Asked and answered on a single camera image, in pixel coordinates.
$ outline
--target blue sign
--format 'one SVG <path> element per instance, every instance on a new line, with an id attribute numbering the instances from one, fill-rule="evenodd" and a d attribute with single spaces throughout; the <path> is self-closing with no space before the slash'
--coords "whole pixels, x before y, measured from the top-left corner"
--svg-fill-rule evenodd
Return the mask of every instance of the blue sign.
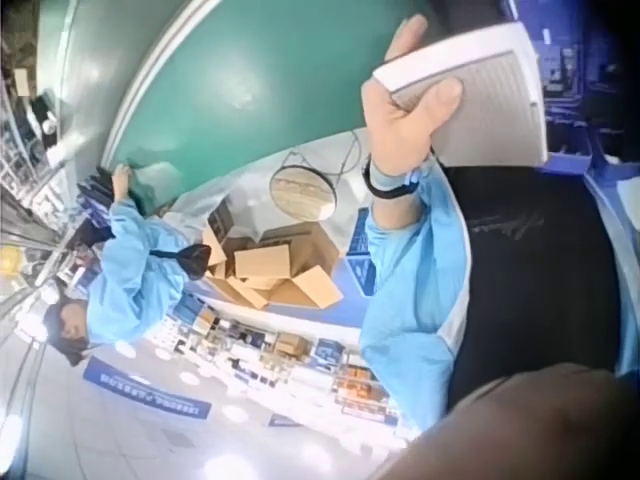
<path id="1" fill-rule="evenodd" d="M 269 419 L 269 426 L 270 427 L 301 427 L 302 425 L 300 425 L 298 422 L 294 422 L 289 417 L 285 417 L 284 415 L 278 415 L 277 413 L 274 413 L 273 415 L 271 415 L 271 418 Z"/>
<path id="2" fill-rule="evenodd" d="M 173 395 L 136 382 L 125 372 L 95 357 L 89 359 L 83 378 L 121 397 L 183 417 L 204 420 L 211 410 L 210 403 Z"/>

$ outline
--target brown box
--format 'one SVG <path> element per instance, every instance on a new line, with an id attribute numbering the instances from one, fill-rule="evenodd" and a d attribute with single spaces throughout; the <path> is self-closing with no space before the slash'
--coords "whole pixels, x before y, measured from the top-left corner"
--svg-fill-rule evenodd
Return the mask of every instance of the brown box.
<path id="1" fill-rule="evenodd" d="M 331 280 L 339 252 L 320 224 L 268 230 L 256 243 L 228 237 L 230 219 L 224 199 L 203 234 L 212 249 L 207 278 L 227 300 L 261 309 L 269 303 L 326 308 L 342 299 Z"/>
<path id="2" fill-rule="evenodd" d="M 274 352 L 285 353 L 292 357 L 301 357 L 309 350 L 309 341 L 293 333 L 280 333 L 273 347 Z"/>

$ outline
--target dark hair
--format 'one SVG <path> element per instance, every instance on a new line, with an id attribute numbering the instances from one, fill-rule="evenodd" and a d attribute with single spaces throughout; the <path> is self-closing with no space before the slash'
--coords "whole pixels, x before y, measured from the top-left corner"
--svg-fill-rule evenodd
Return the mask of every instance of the dark hair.
<path id="1" fill-rule="evenodd" d="M 64 321 L 62 309 L 71 303 L 76 303 L 64 294 L 60 294 L 60 300 L 49 306 L 44 314 L 42 323 L 47 329 L 47 343 L 58 350 L 67 358 L 69 365 L 76 367 L 84 360 L 85 353 L 89 349 L 86 338 L 65 338 L 62 336 Z"/>

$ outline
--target green wall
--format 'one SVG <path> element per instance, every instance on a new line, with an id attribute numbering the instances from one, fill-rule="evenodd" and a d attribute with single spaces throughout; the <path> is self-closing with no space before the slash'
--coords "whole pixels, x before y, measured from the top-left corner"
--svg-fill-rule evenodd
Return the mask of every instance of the green wall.
<path id="1" fill-rule="evenodd" d="M 425 10 L 418 0 L 224 0 L 159 72 L 115 159 L 169 162 L 188 191 L 362 126 L 361 83 L 400 21 Z"/>

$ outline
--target person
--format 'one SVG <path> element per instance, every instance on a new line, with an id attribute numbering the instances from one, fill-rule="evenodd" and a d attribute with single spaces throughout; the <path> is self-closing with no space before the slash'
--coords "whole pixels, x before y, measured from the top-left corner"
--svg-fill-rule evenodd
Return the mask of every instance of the person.
<path id="1" fill-rule="evenodd" d="M 163 221 L 142 218 L 128 197 L 131 173 L 119 165 L 112 177 L 109 232 L 98 231 L 103 238 L 96 238 L 95 229 L 83 232 L 85 243 L 107 240 L 102 271 L 90 284 L 88 299 L 61 294 L 44 315 L 47 342 L 72 366 L 92 346 L 140 338 L 178 302 L 186 283 L 206 269 L 209 247 L 188 245 Z"/>
<path id="2" fill-rule="evenodd" d="M 561 364 L 472 393 L 369 480 L 625 478 L 639 454 L 638 391 Z"/>
<path id="3" fill-rule="evenodd" d="M 426 29 L 421 15 L 404 21 L 386 60 Z M 360 345 L 421 430 L 499 378 L 565 362 L 619 374 L 639 365 L 638 259 L 602 192 L 533 168 L 442 167 L 430 135 L 463 101 L 456 78 L 410 112 L 374 78 L 362 86 L 377 290 Z"/>

